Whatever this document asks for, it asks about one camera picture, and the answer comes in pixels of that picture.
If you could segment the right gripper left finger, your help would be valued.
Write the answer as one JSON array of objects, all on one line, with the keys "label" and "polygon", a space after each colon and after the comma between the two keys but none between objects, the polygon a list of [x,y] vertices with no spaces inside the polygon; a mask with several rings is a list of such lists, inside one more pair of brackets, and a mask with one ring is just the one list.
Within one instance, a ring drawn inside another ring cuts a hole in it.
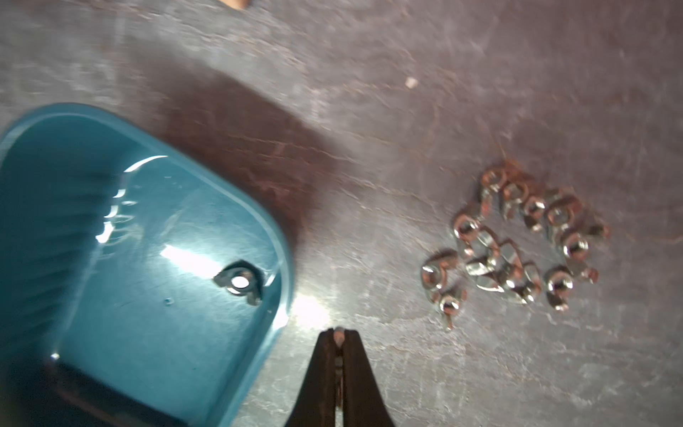
[{"label": "right gripper left finger", "polygon": [[286,427],[335,426],[337,345],[334,330],[318,336]]}]

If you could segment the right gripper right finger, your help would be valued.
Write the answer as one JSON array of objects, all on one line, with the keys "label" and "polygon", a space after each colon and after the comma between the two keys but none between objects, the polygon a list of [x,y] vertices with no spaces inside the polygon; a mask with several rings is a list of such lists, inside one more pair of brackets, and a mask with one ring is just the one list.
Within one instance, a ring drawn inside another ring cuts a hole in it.
[{"label": "right gripper right finger", "polygon": [[394,423],[383,402],[382,393],[358,331],[344,330],[341,357],[343,425],[393,427]]}]

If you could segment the silver wing nut twelfth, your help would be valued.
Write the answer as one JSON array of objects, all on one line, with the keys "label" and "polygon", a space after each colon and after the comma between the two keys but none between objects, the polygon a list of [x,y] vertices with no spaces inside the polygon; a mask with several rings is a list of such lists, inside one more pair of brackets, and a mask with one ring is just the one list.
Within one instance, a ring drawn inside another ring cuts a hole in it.
[{"label": "silver wing nut twelfth", "polygon": [[441,316],[443,328],[446,331],[451,331],[455,327],[455,318],[457,318],[461,311],[464,302],[467,300],[467,290],[462,286],[454,286],[449,288],[441,295],[438,301],[438,309]]}]

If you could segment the silver wing nut eleventh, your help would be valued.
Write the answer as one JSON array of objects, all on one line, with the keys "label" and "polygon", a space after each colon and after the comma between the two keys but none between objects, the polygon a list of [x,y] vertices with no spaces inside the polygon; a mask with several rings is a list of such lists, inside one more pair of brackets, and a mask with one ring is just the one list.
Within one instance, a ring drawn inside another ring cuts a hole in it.
[{"label": "silver wing nut eleventh", "polygon": [[420,269],[422,288],[429,302],[437,302],[446,290],[451,288],[448,272],[459,266],[459,255],[455,251],[444,251],[428,259]]}]

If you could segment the teal plastic storage tray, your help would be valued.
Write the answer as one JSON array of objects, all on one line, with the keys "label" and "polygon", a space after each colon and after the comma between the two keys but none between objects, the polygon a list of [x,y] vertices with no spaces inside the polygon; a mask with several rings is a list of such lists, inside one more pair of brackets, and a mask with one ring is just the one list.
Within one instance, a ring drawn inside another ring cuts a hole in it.
[{"label": "teal plastic storage tray", "polygon": [[2,133],[2,425],[231,425],[292,299],[279,225],[171,146],[74,103]]}]

